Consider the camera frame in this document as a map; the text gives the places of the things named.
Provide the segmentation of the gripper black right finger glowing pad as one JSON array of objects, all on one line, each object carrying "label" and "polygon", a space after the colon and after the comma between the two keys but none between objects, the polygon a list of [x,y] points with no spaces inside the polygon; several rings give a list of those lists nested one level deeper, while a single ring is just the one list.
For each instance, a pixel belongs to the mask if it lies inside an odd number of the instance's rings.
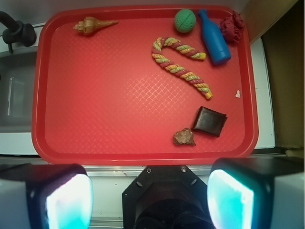
[{"label": "gripper black right finger glowing pad", "polygon": [[304,160],[217,159],[208,178],[207,201],[217,229],[303,229]]}]

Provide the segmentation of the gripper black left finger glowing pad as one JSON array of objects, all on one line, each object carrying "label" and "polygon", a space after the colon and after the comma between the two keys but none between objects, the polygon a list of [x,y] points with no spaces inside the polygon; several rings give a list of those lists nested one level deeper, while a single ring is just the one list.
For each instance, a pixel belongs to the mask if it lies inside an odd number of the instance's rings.
[{"label": "gripper black left finger glowing pad", "polygon": [[1,165],[2,229],[87,229],[93,187],[78,164]]}]

